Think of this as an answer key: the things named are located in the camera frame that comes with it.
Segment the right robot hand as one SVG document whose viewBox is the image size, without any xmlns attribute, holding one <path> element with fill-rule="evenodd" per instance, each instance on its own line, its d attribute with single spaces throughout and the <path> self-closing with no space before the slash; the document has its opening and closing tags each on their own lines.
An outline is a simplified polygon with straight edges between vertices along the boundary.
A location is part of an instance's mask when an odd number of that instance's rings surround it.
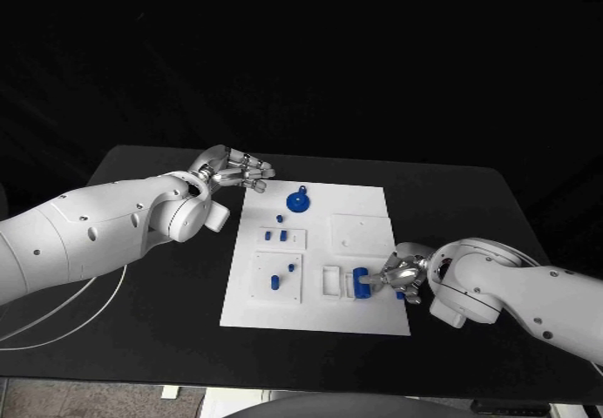
<svg viewBox="0 0 603 418">
<path fill-rule="evenodd" d="M 418 292 L 427 279 L 433 253 L 434 249 L 425 245 L 411 242 L 397 244 L 379 272 L 361 275 L 358 283 L 376 292 L 391 287 L 408 304 L 420 305 Z"/>
</svg>

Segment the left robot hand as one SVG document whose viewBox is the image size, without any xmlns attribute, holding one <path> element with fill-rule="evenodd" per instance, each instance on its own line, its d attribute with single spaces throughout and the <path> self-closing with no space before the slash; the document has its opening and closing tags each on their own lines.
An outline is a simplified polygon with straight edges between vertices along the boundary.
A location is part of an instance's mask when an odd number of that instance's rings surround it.
<svg viewBox="0 0 603 418">
<path fill-rule="evenodd" d="M 221 188 L 238 186 L 262 193 L 267 179 L 275 177 L 271 164 L 225 145 L 215 145 L 195 159 L 189 171 L 198 175 L 213 194 Z"/>
</svg>

